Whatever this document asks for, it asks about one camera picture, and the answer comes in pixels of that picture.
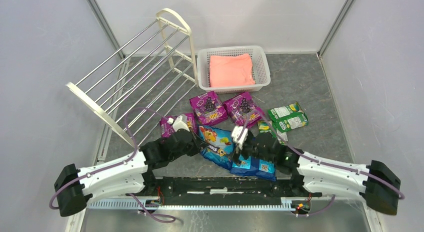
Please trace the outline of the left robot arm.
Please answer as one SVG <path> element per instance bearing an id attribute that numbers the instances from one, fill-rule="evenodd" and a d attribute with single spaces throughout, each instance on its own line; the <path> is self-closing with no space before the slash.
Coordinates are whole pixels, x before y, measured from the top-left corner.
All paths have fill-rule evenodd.
<path id="1" fill-rule="evenodd" d="M 55 193 L 49 206 L 68 217 L 84 210 L 91 202 L 115 195 L 139 193 L 157 183 L 153 170 L 166 167 L 181 156 L 194 156 L 207 147 L 194 132 L 180 129 L 110 162 L 77 168 L 65 166 L 54 183 Z"/>

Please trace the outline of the blue candy bag with fruits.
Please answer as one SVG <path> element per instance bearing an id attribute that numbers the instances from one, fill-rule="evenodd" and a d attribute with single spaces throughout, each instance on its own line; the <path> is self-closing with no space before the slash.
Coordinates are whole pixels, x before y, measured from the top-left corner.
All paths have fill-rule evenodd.
<path id="1" fill-rule="evenodd" d="M 232 132 L 206 125 L 200 125 L 198 128 L 199 137 L 206 143 L 200 154 L 216 165 L 230 170 L 233 165 L 231 154 L 235 147 Z"/>

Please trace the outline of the blue candy bag back side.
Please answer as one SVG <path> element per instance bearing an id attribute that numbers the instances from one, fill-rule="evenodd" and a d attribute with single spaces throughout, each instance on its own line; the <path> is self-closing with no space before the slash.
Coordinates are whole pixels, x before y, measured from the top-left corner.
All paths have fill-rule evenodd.
<path id="1" fill-rule="evenodd" d="M 239 163 L 233 162 L 231 174 L 238 176 L 255 176 L 260 179 L 276 181 L 276 169 L 273 163 L 249 156 L 239 157 Z"/>

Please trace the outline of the green candy bag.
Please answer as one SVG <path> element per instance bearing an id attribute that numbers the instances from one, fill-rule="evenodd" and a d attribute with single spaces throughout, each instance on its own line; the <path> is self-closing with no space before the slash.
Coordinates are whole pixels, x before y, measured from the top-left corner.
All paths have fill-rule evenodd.
<path id="1" fill-rule="evenodd" d="M 273 127 L 279 132 L 288 132 L 308 125 L 309 119 L 298 102 L 268 109 Z"/>
<path id="2" fill-rule="evenodd" d="M 280 144 L 286 145 L 288 142 L 288 136 L 286 132 L 281 132 L 277 129 L 275 123 L 271 120 L 259 120 L 257 122 L 259 133 L 271 133 Z"/>

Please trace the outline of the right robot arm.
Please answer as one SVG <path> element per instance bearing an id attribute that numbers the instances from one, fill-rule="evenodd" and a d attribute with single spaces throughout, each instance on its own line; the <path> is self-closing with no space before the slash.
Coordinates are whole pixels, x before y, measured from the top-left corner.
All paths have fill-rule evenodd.
<path id="1" fill-rule="evenodd" d="M 399 201 L 404 199 L 401 180 L 381 161 L 367 165 L 322 158 L 283 145 L 271 133 L 253 136 L 246 130 L 232 140 L 235 161 L 251 157 L 269 162 L 291 176 L 292 189 L 355 199 L 386 215 L 397 215 Z"/>

